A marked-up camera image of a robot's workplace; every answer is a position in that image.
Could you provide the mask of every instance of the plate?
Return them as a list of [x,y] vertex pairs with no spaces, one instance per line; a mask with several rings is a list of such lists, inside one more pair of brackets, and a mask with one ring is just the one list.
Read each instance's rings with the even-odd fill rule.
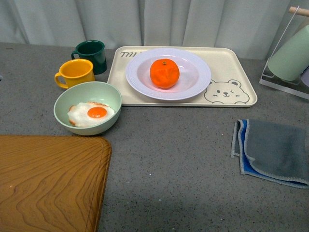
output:
[[[168,89],[156,87],[149,70],[157,59],[173,60],[179,68],[177,83]],[[208,64],[197,55],[177,48],[155,48],[136,55],[126,66],[126,79],[139,93],[160,100],[175,101],[194,97],[204,91],[211,81]]]

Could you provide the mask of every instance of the cloth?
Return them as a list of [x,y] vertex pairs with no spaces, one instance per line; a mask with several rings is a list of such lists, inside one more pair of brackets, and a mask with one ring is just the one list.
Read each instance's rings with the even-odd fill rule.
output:
[[260,120],[237,120],[231,157],[238,156],[240,173],[291,187],[309,188],[306,131]]

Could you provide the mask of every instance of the fried egg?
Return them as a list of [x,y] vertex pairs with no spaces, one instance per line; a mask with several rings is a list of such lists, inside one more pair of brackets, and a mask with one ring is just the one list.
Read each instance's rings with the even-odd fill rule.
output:
[[108,105],[97,102],[81,102],[70,107],[70,124],[76,127],[92,127],[107,121],[115,114]]

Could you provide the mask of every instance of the mint green bowl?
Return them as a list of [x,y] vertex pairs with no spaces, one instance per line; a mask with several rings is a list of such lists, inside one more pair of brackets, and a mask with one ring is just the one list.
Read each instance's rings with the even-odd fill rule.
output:
[[[109,120],[92,127],[79,128],[71,125],[68,117],[69,108],[80,102],[90,101],[109,105],[115,114]],[[58,97],[54,105],[54,115],[62,126],[75,134],[96,135],[108,130],[117,121],[121,104],[121,93],[112,85],[99,81],[85,82],[69,88]]]

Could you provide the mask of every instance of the wooden cutting board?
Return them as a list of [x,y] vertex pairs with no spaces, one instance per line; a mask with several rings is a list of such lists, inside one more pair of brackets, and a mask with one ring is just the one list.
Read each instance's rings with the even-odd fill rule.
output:
[[102,137],[0,135],[0,231],[97,231],[111,153]]

